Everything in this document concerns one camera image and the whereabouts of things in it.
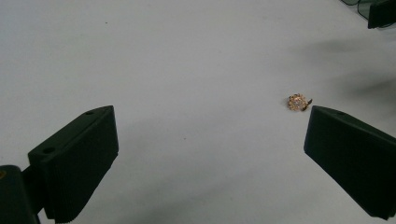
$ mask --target small gold object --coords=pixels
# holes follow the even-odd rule
[[[312,99],[310,99],[309,101],[306,101],[305,97],[300,93],[289,96],[289,109],[290,110],[305,111],[311,103],[312,103]]]

